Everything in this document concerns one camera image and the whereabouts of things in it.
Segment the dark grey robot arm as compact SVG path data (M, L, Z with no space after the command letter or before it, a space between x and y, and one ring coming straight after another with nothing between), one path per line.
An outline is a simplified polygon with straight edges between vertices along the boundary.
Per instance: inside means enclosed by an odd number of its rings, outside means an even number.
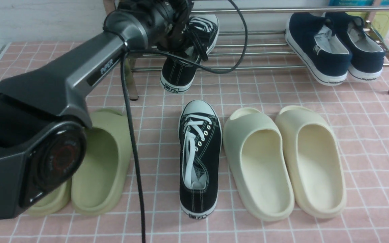
M192 9L191 0L125 0L102 33L0 81L0 220L16 218L74 175L92 126L85 98L125 54L182 47Z

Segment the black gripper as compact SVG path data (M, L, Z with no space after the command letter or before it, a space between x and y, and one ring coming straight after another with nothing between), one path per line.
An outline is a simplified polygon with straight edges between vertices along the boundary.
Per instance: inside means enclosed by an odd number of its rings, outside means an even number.
M165 10L160 15L167 22L167 34L161 39L157 47L161 51L182 52L193 46L203 61L208 60L207 48L201 41L201 36L195 28L189 25L190 14L193 9L192 0L158 0Z

